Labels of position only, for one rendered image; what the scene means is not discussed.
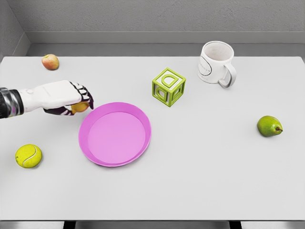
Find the green pear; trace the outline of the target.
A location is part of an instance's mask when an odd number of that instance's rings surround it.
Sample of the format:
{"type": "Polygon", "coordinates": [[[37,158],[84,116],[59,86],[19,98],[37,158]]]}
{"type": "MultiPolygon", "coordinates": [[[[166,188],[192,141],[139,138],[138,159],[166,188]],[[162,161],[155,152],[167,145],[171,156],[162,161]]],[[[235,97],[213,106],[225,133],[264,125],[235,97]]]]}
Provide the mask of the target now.
{"type": "Polygon", "coordinates": [[[257,129],[264,137],[272,137],[283,132],[280,121],[273,116],[263,116],[257,122],[257,129]]]}

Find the pink plate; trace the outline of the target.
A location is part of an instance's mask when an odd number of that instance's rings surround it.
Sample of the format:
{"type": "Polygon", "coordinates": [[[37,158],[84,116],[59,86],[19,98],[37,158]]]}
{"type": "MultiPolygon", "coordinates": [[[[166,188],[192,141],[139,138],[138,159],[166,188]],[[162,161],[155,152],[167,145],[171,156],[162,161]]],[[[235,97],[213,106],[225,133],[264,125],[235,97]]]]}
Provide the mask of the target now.
{"type": "Polygon", "coordinates": [[[139,158],[151,136],[151,122],[140,108],[114,102],[95,108],[85,117],[78,140],[90,161],[104,167],[120,167],[139,158]]]}

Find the red-yellow apple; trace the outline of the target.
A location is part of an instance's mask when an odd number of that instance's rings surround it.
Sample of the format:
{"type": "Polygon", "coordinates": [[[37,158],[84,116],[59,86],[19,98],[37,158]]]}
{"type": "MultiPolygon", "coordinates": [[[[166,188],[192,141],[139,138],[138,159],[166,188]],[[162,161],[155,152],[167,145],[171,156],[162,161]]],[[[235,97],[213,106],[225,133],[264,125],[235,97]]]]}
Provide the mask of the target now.
{"type": "Polygon", "coordinates": [[[41,59],[42,65],[50,71],[57,70],[59,68],[59,59],[54,54],[47,54],[41,59]]]}

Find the green letter block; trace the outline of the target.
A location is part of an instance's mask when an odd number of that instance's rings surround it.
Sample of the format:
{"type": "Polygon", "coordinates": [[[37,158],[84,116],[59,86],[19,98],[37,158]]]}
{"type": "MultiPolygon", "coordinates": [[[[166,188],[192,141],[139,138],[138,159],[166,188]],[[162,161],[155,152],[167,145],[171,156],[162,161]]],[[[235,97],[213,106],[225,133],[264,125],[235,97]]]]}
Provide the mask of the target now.
{"type": "Polygon", "coordinates": [[[170,68],[165,68],[152,80],[152,96],[171,107],[184,93],[186,79],[170,68]]]}

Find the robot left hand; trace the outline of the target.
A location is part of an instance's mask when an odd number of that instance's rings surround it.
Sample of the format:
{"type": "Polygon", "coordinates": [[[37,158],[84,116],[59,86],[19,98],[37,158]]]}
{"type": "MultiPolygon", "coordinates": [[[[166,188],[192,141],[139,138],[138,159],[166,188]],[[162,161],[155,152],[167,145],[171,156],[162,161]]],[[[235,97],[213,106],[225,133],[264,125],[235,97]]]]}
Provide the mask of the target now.
{"type": "Polygon", "coordinates": [[[88,102],[94,109],[94,100],[88,89],[75,82],[63,80],[43,86],[50,95],[43,105],[44,112],[52,115],[73,116],[71,105],[79,102],[88,102]]]}

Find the white mug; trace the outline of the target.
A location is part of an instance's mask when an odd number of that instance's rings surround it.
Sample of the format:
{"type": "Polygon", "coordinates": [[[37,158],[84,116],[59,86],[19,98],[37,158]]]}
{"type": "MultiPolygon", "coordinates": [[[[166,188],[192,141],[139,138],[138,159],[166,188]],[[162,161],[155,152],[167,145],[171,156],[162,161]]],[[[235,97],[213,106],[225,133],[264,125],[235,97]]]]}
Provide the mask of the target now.
{"type": "Polygon", "coordinates": [[[219,84],[223,88],[233,86],[236,69],[232,66],[233,48],[221,41],[207,42],[201,51],[198,62],[198,76],[206,83],[219,84]]]}

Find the yellow tennis ball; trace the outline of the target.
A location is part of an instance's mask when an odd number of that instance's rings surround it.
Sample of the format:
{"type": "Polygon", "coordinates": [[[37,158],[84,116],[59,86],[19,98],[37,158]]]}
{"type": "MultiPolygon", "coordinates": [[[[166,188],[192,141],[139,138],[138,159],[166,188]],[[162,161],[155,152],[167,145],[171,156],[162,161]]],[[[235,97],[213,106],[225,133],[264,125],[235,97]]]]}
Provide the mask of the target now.
{"type": "Polygon", "coordinates": [[[22,168],[34,168],[42,160],[42,151],[34,144],[23,145],[16,151],[15,160],[22,168]]]}

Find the yellow lemon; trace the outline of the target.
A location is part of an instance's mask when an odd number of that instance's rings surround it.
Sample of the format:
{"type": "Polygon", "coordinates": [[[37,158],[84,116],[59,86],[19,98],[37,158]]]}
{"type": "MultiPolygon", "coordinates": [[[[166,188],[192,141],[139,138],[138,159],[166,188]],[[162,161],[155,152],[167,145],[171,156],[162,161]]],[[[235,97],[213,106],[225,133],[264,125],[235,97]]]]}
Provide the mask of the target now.
{"type": "Polygon", "coordinates": [[[88,102],[79,102],[79,103],[71,105],[71,112],[73,114],[81,113],[81,112],[84,112],[85,110],[87,110],[89,107],[90,107],[90,105],[88,102]]]}

